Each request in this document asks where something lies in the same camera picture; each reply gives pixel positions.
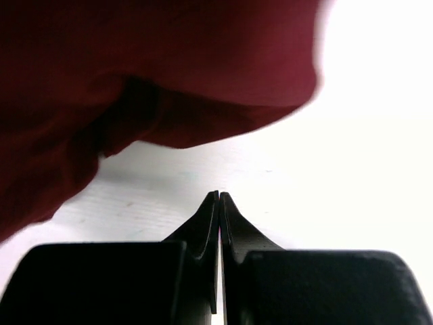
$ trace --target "dark red cloth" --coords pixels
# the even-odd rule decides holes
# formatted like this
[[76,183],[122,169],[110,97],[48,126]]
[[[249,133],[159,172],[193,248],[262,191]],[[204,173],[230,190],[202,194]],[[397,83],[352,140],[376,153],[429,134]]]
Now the dark red cloth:
[[0,241],[49,219],[101,154],[197,146],[303,105],[318,1],[2,3]]

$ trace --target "white surface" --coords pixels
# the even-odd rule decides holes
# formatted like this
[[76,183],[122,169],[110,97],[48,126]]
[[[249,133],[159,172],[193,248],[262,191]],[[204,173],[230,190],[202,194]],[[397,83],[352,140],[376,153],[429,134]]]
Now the white surface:
[[0,290],[36,244],[161,240],[221,190],[284,247],[398,253],[433,306],[432,14],[425,0],[329,6],[315,100],[256,133],[103,161],[52,221],[0,248]]

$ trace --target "red fabric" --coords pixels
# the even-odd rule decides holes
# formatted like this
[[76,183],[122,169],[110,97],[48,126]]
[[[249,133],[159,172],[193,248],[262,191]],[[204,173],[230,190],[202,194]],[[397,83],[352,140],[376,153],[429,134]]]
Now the red fabric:
[[197,146],[308,101],[318,1],[2,3],[0,241],[49,219],[100,154]]

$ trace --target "black object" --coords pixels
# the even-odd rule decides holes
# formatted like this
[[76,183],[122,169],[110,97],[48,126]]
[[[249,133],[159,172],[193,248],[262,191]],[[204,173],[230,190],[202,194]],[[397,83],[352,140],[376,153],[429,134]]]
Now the black object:
[[228,325],[433,324],[396,255],[285,251],[218,192],[161,243],[32,249],[0,302],[0,324],[210,324],[219,229]]

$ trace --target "overexposed area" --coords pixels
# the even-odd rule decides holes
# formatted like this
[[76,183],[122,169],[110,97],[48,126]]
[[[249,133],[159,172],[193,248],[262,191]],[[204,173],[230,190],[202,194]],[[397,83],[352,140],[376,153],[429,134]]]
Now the overexposed area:
[[426,0],[326,3],[310,103],[251,134],[188,150],[136,143],[103,161],[52,221],[3,244],[0,291],[34,245],[161,240],[220,190],[286,248],[399,254],[431,309],[432,16]]

